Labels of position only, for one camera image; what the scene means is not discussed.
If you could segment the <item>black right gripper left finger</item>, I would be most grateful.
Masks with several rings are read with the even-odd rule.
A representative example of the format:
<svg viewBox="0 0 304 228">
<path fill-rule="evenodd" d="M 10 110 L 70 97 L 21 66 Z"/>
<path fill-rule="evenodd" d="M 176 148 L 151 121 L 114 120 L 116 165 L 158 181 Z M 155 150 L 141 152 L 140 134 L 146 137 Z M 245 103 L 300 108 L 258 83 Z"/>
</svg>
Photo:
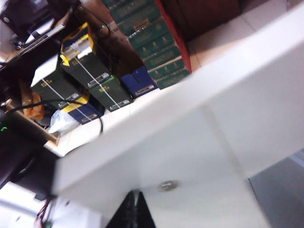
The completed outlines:
<svg viewBox="0 0 304 228">
<path fill-rule="evenodd" d="M 111 218 L 112 228 L 136 228 L 135 195 L 130 191 Z"/>
</svg>

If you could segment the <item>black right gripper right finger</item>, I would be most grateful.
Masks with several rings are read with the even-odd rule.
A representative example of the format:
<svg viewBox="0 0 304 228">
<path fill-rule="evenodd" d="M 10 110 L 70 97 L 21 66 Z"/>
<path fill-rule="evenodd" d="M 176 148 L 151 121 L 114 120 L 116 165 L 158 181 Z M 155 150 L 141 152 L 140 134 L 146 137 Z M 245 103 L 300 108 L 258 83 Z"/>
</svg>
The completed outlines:
<svg viewBox="0 0 304 228">
<path fill-rule="evenodd" d="M 137 199 L 137 227 L 156 228 L 143 193 L 140 191 Z"/>
</svg>

